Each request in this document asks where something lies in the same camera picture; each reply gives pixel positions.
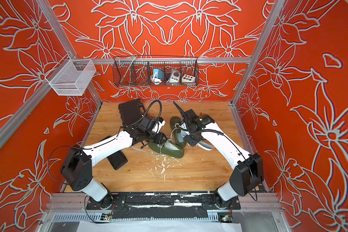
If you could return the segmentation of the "grey insole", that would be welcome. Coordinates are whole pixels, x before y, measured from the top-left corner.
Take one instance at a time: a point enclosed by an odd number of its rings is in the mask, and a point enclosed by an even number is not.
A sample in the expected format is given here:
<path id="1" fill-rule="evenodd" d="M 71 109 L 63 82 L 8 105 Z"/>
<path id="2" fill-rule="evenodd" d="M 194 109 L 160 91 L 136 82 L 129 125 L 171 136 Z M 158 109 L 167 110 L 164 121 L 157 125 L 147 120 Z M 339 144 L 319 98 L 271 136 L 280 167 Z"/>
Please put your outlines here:
<path id="1" fill-rule="evenodd" d="M 182 130 L 180 132 L 180 135 L 177 136 L 178 137 L 178 141 L 179 142 L 184 142 L 185 141 L 184 138 L 185 138 L 186 135 L 187 135 L 187 133 Z M 196 144 L 196 146 L 198 146 L 198 147 L 200 147 L 200 148 L 202 148 L 202 149 L 204 149 L 206 151 L 212 151 L 214 149 L 214 147 L 212 145 L 209 145 L 209 144 L 207 144 L 207 143 L 205 143 L 203 141 L 199 141 Z"/>

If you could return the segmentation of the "green canvas shoe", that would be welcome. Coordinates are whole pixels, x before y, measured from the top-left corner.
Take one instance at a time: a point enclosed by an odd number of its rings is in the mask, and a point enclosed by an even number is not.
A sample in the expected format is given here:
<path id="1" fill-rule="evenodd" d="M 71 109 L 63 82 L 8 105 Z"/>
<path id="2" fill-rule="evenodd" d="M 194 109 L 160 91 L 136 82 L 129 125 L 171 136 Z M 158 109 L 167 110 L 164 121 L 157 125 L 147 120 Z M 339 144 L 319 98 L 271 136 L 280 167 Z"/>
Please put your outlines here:
<path id="1" fill-rule="evenodd" d="M 148 142 L 148 146 L 156 153 L 170 156 L 176 159 L 180 159 L 184 156 L 184 149 L 177 146 L 176 144 L 171 143 L 170 141 L 166 141 L 162 145 Z"/>
<path id="2" fill-rule="evenodd" d="M 180 129 L 181 121 L 179 117 L 172 117 L 170 119 L 170 127 L 172 130 L 171 139 L 180 148 L 185 148 L 187 145 L 187 142 L 184 140 L 186 133 L 182 133 Z"/>

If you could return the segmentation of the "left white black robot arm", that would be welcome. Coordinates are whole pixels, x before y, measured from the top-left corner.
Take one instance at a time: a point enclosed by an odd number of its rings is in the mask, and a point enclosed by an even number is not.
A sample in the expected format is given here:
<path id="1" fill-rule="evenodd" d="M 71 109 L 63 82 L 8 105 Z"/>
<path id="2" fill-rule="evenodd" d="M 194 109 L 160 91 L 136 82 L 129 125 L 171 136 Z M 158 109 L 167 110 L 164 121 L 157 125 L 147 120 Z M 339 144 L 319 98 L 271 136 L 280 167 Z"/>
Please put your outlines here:
<path id="1" fill-rule="evenodd" d="M 160 131 L 165 120 L 161 115 L 150 116 L 151 107 L 144 107 L 140 99 L 121 103 L 118 109 L 122 120 L 118 133 L 90 146 L 70 146 L 60 169 L 71 189 L 91 197 L 100 209 L 109 209 L 115 201 L 111 191 L 93 176 L 92 168 L 105 158 L 138 143 L 163 145 L 167 141 Z"/>

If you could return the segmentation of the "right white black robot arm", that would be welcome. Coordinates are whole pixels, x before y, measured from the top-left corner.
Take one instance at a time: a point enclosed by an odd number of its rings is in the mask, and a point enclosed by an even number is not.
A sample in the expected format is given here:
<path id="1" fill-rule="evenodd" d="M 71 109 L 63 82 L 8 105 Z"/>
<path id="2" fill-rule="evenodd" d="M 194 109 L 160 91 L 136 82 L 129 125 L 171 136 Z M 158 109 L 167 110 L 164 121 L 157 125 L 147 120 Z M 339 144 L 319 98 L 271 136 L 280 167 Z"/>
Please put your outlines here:
<path id="1" fill-rule="evenodd" d="M 244 150 L 209 115 L 198 116 L 192 109 L 184 111 L 176 102 L 173 104 L 182 116 L 177 128 L 181 130 L 184 141 L 193 147 L 207 140 L 223 155 L 233 170 L 229 180 L 214 191 L 218 205 L 234 197 L 250 194 L 264 181 L 263 160 L 259 154 Z"/>

